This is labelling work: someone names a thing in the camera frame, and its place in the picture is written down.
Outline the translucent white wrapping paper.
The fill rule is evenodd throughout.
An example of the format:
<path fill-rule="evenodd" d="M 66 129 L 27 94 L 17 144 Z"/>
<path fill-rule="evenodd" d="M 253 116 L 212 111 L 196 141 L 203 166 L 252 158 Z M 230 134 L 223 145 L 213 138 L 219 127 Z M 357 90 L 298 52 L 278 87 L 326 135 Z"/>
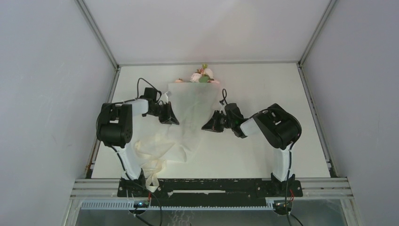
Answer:
<path fill-rule="evenodd" d="M 157 117 L 134 117 L 131 146 L 144 160 L 188 162 L 202 143 L 201 127 L 214 112 L 220 86 L 214 83 L 170 83 L 168 97 L 179 125 Z"/>

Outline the cream printed ribbon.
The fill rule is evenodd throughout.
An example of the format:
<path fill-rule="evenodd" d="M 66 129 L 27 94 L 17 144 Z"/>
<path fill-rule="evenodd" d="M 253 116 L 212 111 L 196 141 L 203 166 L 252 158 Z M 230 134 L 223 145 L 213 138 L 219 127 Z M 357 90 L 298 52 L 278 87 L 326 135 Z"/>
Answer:
<path fill-rule="evenodd" d="M 145 188 L 150 192 L 155 192 L 160 187 L 157 175 L 166 167 L 166 160 L 162 158 L 163 155 L 155 147 L 146 147 L 142 141 L 137 141 L 134 144 L 134 149 L 141 162 Z"/>

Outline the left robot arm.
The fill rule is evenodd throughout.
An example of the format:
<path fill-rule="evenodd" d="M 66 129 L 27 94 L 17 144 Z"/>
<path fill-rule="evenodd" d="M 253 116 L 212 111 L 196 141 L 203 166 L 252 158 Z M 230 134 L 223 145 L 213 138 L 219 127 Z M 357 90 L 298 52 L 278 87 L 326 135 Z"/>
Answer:
<path fill-rule="evenodd" d="M 158 117 L 161 124 L 178 125 L 170 101 L 160 100 L 162 92 L 156 88 L 146 87 L 144 94 L 138 98 L 115 103 L 103 103 L 96 120 L 96 137 L 117 154 L 123 173 L 129 183 L 129 191 L 135 196 L 146 193 L 147 183 L 139 179 L 142 168 L 130 150 L 129 143 L 133 137 L 133 118 L 152 115 Z"/>

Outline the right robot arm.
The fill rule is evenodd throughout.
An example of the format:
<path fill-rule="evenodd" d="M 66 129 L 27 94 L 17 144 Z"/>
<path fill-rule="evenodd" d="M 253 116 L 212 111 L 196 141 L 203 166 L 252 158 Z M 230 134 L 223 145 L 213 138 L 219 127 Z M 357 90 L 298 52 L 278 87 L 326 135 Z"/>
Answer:
<path fill-rule="evenodd" d="M 302 134 L 298 119 L 284 110 L 279 104 L 260 110 L 245 118 L 236 103 L 224 106 L 223 110 L 214 111 L 213 115 L 201 128 L 205 131 L 221 133 L 231 129 L 235 136 L 246 138 L 261 132 L 273 151 L 273 170 L 271 173 L 272 191 L 284 196 L 290 191 L 288 180 L 294 177 L 292 168 L 292 149 Z"/>

